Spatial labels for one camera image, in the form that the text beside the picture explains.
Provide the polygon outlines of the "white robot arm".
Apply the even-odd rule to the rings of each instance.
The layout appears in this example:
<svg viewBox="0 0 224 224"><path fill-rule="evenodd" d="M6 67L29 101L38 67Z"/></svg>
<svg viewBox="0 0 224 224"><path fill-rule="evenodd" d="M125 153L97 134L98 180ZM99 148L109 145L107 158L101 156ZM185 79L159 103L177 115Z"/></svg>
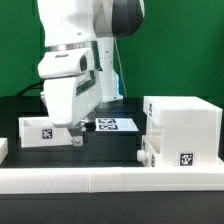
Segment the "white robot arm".
<svg viewBox="0 0 224 224"><path fill-rule="evenodd" d="M95 129L95 108L120 99L113 67L116 39L134 34L145 16L144 0L37 0L44 28L41 98L51 123L84 143L80 123Z"/></svg>

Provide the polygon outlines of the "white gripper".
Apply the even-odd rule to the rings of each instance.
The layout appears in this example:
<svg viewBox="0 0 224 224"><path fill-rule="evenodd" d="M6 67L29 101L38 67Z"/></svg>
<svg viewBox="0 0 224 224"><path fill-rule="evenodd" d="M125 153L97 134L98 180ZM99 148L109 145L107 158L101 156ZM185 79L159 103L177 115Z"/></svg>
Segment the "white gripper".
<svg viewBox="0 0 224 224"><path fill-rule="evenodd" d="M85 128L96 129L95 113L91 111L102 100L98 72L90 71L79 76L48 79L44 82L44 96L52 124L57 128L69 128L72 144L82 146L83 134L81 128L76 125L87 115Z"/></svg>

